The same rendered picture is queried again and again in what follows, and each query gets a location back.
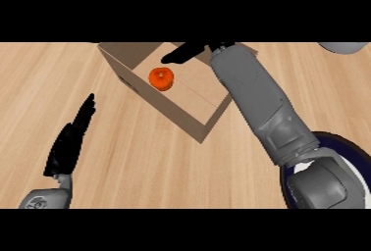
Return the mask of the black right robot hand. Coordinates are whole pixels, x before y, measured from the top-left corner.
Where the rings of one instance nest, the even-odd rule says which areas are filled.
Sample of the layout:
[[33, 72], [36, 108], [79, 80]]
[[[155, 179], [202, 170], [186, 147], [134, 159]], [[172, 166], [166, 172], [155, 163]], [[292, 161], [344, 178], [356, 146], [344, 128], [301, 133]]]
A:
[[203, 48], [211, 52], [233, 45], [233, 42], [186, 42], [160, 59], [162, 64], [183, 64], [190, 58], [202, 53]]

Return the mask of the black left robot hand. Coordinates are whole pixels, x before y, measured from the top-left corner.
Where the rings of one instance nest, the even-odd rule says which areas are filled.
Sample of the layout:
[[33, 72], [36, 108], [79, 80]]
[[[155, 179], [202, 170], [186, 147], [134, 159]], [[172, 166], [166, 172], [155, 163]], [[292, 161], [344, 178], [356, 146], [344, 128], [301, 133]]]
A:
[[89, 94], [75, 119], [58, 132], [47, 155], [42, 175], [70, 175], [75, 169], [84, 134], [95, 112], [94, 94]]

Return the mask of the orange squash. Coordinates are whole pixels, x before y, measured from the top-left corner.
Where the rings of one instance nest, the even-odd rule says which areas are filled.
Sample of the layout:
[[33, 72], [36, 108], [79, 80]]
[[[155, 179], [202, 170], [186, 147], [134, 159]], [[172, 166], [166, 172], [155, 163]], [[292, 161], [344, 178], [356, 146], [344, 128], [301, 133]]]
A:
[[166, 91], [172, 87], [174, 73], [168, 68], [155, 68], [147, 75], [150, 85], [159, 90]]

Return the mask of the brown cardboard box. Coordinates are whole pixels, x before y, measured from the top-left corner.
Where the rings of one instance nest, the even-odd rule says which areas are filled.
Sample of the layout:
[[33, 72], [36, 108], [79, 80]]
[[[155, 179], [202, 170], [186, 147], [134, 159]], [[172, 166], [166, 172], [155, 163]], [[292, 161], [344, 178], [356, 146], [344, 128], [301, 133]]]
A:
[[[98, 49], [121, 82], [200, 143], [231, 97], [211, 71], [208, 49], [180, 65], [160, 63], [180, 45], [180, 42], [101, 42]], [[155, 68], [168, 68], [174, 74], [172, 86], [165, 91], [149, 83]]]

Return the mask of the white plate with blue rim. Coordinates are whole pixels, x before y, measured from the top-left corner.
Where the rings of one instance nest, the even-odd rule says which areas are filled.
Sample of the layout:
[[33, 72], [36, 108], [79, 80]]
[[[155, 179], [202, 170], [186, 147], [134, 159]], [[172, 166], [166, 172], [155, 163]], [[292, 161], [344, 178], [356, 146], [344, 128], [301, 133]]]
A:
[[[371, 155], [338, 134], [324, 131], [314, 131], [313, 134], [319, 139], [319, 146], [330, 148], [351, 168], [364, 190], [364, 208], [371, 209]], [[286, 186], [286, 180], [289, 176], [304, 171], [308, 166], [308, 163], [301, 163], [293, 167], [279, 169], [280, 192], [288, 209], [296, 209], [296, 205]]]

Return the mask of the grey rounded object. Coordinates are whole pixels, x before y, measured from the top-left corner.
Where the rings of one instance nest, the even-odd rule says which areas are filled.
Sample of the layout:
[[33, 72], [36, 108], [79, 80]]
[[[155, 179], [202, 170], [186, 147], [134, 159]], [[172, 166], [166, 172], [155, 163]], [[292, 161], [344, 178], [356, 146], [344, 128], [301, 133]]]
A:
[[366, 42], [320, 42], [319, 45], [327, 51], [341, 55], [348, 55], [356, 53], [366, 46]]

